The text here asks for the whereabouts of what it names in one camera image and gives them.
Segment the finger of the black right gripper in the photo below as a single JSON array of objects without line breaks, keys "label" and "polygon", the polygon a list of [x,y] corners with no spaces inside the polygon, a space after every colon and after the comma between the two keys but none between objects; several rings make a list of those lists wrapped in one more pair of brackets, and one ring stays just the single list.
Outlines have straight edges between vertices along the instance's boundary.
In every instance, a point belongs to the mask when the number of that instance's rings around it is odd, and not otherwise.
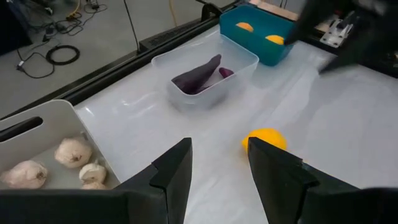
[{"label": "finger of the black right gripper", "polygon": [[397,53],[397,21],[384,20],[351,38],[338,55],[319,69],[319,74],[345,68],[368,60],[378,61]]},{"label": "finger of the black right gripper", "polygon": [[284,39],[284,44],[294,44],[307,36],[313,28],[333,14],[334,8],[334,0],[308,0],[293,28]]}]

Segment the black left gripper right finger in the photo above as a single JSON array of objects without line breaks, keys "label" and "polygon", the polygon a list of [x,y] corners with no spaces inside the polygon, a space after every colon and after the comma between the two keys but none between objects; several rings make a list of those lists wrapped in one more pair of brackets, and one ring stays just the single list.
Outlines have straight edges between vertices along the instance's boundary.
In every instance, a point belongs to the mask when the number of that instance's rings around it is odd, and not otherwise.
[{"label": "black left gripper right finger", "polygon": [[299,223],[310,189],[327,193],[357,189],[259,138],[249,138],[248,158],[269,223]]}]

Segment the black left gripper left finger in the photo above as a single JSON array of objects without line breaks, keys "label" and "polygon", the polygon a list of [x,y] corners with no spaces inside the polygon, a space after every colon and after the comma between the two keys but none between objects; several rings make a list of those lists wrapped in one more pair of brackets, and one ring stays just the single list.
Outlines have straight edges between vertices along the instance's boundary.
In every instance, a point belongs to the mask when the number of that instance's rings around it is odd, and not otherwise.
[{"label": "black left gripper left finger", "polygon": [[145,169],[116,187],[124,211],[115,223],[183,224],[192,181],[192,139],[183,138]]}]

